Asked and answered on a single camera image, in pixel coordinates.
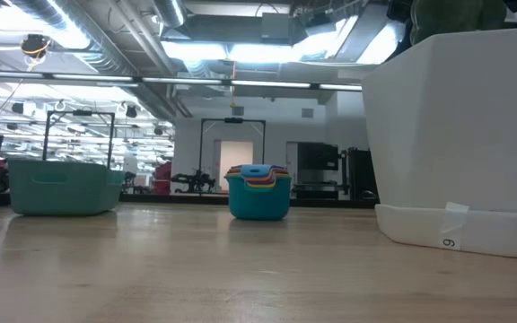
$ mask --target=doorway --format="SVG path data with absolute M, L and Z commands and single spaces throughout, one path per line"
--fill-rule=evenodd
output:
M 219 185 L 221 191 L 229 191 L 229 182 L 224 175 L 232 166 L 252 164 L 252 142 L 221 141 L 221 159 L 219 161 Z

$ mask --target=teal basket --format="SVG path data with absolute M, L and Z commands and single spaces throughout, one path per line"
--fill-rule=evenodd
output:
M 273 188 L 252 188 L 242 176 L 228 176 L 229 208 L 242 220 L 281 220 L 290 207 L 291 178 L 276 179 Z
M 61 161 L 8 160 L 11 208 L 27 215 L 93 215 L 117 206 L 125 172 Z

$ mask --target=tape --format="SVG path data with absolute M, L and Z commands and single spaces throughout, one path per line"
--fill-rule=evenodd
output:
M 462 228 L 466 222 L 469 207 L 448 202 L 446 213 L 440 226 L 440 248 L 460 250 Z

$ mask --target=white planter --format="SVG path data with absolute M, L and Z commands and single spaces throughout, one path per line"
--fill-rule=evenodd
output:
M 517 30 L 431 37 L 363 89 L 382 231 L 445 248 L 453 202 L 461 250 L 517 257 Z

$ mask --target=vent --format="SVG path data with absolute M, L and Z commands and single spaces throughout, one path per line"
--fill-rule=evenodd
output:
M 303 118 L 314 118 L 314 109 L 302 109 Z
M 232 115 L 235 117 L 244 116 L 244 107 L 242 107 L 242 106 L 232 107 Z

